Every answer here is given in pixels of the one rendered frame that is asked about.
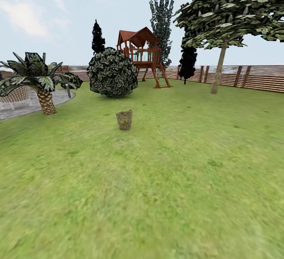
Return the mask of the wicker basket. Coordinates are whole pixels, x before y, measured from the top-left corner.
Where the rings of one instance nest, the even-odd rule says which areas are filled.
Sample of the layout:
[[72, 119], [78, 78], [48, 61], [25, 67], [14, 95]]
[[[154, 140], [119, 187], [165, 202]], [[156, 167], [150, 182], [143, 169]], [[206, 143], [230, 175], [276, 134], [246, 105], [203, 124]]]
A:
[[116, 114], [116, 116], [120, 130], [127, 131], [131, 129], [132, 116], [133, 116], [131, 109], [129, 110], [129, 112], [127, 111], [120, 112]]

